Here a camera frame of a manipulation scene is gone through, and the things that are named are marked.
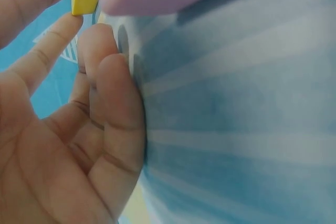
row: knuckle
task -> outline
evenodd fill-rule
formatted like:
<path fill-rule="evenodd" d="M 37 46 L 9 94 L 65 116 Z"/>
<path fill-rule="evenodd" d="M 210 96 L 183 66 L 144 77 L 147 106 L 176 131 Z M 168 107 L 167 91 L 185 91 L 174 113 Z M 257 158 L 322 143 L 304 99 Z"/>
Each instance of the knuckle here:
<path fill-rule="evenodd" d="M 32 49 L 30 53 L 37 57 L 37 59 L 43 64 L 43 66 L 46 68 L 48 72 L 50 71 L 51 61 L 49 57 L 46 55 L 46 53 L 43 52 L 43 50 L 35 48 L 35 49 Z"/>

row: hand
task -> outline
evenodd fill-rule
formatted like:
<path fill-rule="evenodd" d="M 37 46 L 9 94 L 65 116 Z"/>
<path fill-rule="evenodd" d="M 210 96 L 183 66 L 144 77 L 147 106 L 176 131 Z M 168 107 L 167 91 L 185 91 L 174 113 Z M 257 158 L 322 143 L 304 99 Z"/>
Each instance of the hand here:
<path fill-rule="evenodd" d="M 55 1 L 0 0 L 0 48 Z M 115 223 L 137 182 L 141 99 L 109 26 L 79 39 L 67 105 L 40 120 L 30 103 L 81 24 L 65 15 L 0 74 L 0 223 Z"/>

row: blue surface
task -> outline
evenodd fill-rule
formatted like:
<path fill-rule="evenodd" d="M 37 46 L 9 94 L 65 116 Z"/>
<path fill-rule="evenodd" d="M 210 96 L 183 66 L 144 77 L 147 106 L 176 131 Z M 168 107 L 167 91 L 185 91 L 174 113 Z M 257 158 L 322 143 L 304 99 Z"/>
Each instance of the blue surface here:
<path fill-rule="evenodd" d="M 153 223 L 336 223 L 335 17 L 203 0 L 108 18 L 144 97 Z"/>
<path fill-rule="evenodd" d="M 0 51 L 0 70 L 3 71 L 34 45 L 33 40 L 52 25 L 60 16 L 71 11 L 71 0 L 61 0 L 45 10 L 35 21 L 26 27 L 17 38 Z M 59 58 L 50 75 L 42 83 L 31 101 L 37 115 L 48 116 L 68 101 L 77 65 Z"/>

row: light blue paper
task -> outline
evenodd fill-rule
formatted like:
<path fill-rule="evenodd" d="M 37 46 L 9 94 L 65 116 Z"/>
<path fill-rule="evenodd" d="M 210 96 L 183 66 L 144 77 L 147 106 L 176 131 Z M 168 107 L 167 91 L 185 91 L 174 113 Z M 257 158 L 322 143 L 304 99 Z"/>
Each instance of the light blue paper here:
<path fill-rule="evenodd" d="M 336 223 L 336 0 L 109 17 L 144 99 L 153 223 Z"/>

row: fingertip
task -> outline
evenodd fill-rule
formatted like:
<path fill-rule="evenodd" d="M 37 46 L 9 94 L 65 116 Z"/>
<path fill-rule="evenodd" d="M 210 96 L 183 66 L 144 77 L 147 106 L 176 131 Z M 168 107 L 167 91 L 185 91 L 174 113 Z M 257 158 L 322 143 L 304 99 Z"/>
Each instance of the fingertip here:
<path fill-rule="evenodd" d="M 110 125 L 126 129 L 143 126 L 141 97 L 133 83 L 125 55 L 110 55 L 102 60 L 97 76 L 97 90 L 104 102 Z"/>

